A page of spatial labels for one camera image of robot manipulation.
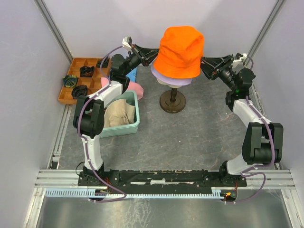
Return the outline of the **pink bucket hat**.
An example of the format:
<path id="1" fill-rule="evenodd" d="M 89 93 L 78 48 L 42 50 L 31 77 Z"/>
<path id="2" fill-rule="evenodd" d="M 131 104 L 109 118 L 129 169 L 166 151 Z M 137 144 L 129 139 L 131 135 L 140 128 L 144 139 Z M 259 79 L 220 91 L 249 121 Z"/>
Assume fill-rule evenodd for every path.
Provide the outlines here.
<path id="1" fill-rule="evenodd" d="M 104 87 L 108 83 L 108 80 L 105 77 L 101 78 L 101 86 Z M 137 100 L 143 98 L 144 89 L 141 85 L 136 82 L 130 81 L 127 90 L 133 90 L 137 94 Z"/>

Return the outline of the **orange bucket hat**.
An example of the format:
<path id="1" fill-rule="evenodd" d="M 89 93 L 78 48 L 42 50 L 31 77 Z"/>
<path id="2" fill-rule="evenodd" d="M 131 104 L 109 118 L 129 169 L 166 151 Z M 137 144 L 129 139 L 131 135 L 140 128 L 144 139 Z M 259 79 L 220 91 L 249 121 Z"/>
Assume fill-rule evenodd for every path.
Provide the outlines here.
<path id="1" fill-rule="evenodd" d="M 204 36 L 191 26 L 165 30 L 159 53 L 153 63 L 157 72 L 169 78 L 190 79 L 200 74 Z"/>

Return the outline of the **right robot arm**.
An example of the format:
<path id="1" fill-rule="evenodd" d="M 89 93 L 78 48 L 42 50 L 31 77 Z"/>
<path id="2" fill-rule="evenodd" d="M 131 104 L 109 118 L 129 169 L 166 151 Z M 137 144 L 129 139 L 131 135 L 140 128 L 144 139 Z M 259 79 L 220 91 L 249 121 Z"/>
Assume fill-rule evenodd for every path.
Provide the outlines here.
<path id="1" fill-rule="evenodd" d="M 284 128 L 263 116 L 250 100 L 249 90 L 256 76 L 243 65 L 247 58 L 246 54 L 237 54 L 201 59 L 206 78 L 219 78 L 228 86 L 226 105 L 247 128 L 241 154 L 223 162 L 219 169 L 218 181 L 224 186 L 247 177 L 248 171 L 273 166 L 282 159 Z"/>

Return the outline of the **teal plastic basket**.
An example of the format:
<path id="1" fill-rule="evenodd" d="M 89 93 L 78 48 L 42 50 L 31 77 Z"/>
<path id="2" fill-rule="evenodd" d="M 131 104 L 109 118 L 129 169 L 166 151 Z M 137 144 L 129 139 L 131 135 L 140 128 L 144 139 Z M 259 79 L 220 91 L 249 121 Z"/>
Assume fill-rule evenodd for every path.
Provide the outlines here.
<path id="1" fill-rule="evenodd" d="M 134 123 L 117 126 L 117 127 L 107 127 L 107 128 L 104 127 L 102 130 L 102 133 L 100 134 L 101 138 L 136 133 L 138 130 L 138 125 L 140 123 L 140 115 L 139 115 L 137 94 L 133 90 L 129 90 L 129 91 L 126 91 L 125 93 L 123 93 L 122 95 L 116 97 L 110 103 L 112 103 L 113 101 L 118 100 L 118 99 L 126 99 L 126 102 L 128 104 L 135 106 Z"/>

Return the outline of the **purple bucket hat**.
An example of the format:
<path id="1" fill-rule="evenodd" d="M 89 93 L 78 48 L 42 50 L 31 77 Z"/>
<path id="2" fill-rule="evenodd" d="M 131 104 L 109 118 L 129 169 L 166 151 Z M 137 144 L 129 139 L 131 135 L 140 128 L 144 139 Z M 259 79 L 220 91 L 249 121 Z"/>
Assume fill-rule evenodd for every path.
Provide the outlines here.
<path id="1" fill-rule="evenodd" d="M 192 82 L 192 78 L 178 79 L 164 76 L 155 69 L 154 65 L 151 66 L 151 72 L 161 85 L 169 86 L 171 88 L 180 88 L 182 86 L 187 86 Z"/>

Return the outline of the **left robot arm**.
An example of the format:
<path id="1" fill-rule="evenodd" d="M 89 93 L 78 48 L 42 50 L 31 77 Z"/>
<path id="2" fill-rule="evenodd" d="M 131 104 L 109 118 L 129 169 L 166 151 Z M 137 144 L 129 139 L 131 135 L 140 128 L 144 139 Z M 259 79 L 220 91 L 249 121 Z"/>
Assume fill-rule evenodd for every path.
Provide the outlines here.
<path id="1" fill-rule="evenodd" d="M 136 44 L 128 48 L 128 57 L 120 54 L 111 57 L 111 71 L 109 76 L 105 76 L 107 83 L 104 87 L 89 96 L 77 98 L 73 126 L 82 140 L 85 153 L 80 179 L 88 179 L 94 185 L 108 184 L 99 142 L 105 124 L 104 107 L 127 90 L 130 83 L 127 74 L 140 64 L 149 66 L 159 52 L 158 48 L 143 48 Z"/>

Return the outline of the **cream mannequin head stand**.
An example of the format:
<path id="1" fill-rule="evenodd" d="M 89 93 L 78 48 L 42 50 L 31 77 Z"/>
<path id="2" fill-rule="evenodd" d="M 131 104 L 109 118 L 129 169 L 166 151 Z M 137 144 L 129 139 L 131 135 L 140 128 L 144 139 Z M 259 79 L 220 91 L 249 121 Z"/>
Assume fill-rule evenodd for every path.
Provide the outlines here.
<path id="1" fill-rule="evenodd" d="M 186 105 L 186 98 L 178 91 L 181 85 L 170 85 L 158 79 L 159 84 L 169 86 L 171 89 L 160 96 L 160 107 L 167 113 L 175 114 L 181 112 Z"/>

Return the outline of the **blue printed cloth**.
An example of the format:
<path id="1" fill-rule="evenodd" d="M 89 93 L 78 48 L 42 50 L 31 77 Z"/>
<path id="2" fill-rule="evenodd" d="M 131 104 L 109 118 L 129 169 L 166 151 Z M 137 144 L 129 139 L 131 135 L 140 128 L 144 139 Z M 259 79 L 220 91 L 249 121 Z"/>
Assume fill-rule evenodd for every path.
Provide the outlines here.
<path id="1" fill-rule="evenodd" d="M 131 72 L 128 73 L 126 76 L 130 79 L 130 81 L 136 82 L 136 78 L 137 78 L 137 68 L 131 70 Z"/>

